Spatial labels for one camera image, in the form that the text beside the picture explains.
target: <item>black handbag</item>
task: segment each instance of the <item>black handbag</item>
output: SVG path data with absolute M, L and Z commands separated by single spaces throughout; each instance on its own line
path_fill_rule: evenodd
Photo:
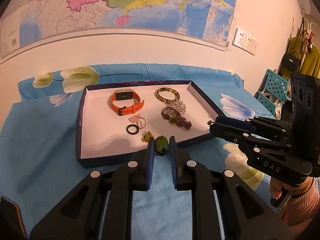
M 292 46 L 292 49 L 290 51 L 290 53 L 286 53 L 284 54 L 284 56 L 282 57 L 282 60 L 281 60 L 281 70 L 282 70 L 282 67 L 286 67 L 287 69 L 289 69 L 291 72 L 293 73 L 299 73 L 300 71 L 300 67 L 301 67 L 301 52 L 302 52 L 302 46 L 301 46 L 301 50 L 300 50 L 300 55 L 298 54 L 298 52 L 296 51 L 293 51 L 293 48 L 294 46 L 296 45 L 297 43 L 297 40 L 298 40 L 298 37 L 300 35 L 300 32 L 301 32 L 301 28 L 303 27 L 303 30 L 304 30 L 304 18 L 302 18 L 302 23 L 301 23 L 301 26 L 300 26 L 300 29 L 299 29 L 299 33 L 298 33 L 298 36 L 296 38 L 296 41 L 294 43 L 294 45 Z M 298 58 L 295 57 L 293 54 L 294 53 L 297 53 L 298 55 Z

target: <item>watch buckle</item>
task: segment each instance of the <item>watch buckle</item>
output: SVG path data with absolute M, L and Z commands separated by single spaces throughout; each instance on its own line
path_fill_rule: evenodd
M 119 116 L 124 115 L 124 114 L 121 114 L 121 110 L 123 110 L 123 109 L 125 109 L 125 108 L 126 108 L 126 106 L 119 108 L 119 110 L 118 110 L 118 115 L 119 115 Z

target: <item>bed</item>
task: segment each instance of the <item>bed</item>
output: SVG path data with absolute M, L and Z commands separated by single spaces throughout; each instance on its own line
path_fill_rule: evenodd
M 76 118 L 85 85 L 153 80 L 192 80 L 222 111 L 236 119 L 272 117 L 237 74 L 192 66 L 92 65 L 48 73 L 18 84 L 21 102 L 12 106 L 0 131 L 0 195 L 16 202 L 27 235 L 92 170 L 76 160 Z M 213 171 L 234 170 L 270 204 L 270 177 L 246 165 L 236 144 L 214 138 L 187 149 Z M 151 189 L 134 192 L 132 240 L 191 239 L 191 193 L 177 192 L 167 155 L 156 156 Z

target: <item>human hand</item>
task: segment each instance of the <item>human hand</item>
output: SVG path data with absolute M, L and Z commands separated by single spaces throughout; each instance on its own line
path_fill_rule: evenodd
M 279 199 L 281 197 L 282 187 L 286 188 L 287 190 L 293 191 L 292 196 L 296 196 L 307 192 L 312 184 L 312 181 L 313 178 L 308 177 L 299 187 L 292 187 L 288 184 L 283 183 L 282 181 L 279 181 L 278 179 L 271 177 L 269 190 L 271 196 L 275 199 Z

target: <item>orange watch strap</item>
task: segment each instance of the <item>orange watch strap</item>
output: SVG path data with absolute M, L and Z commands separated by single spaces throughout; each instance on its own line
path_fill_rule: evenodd
M 125 114 L 134 114 L 143 107 L 144 100 L 141 102 L 141 99 L 136 92 L 133 92 L 133 99 L 137 100 L 138 103 L 136 105 L 124 106 L 120 108 L 113 104 L 113 102 L 116 100 L 116 93 L 113 93 L 111 96 L 111 109 L 120 116 Z

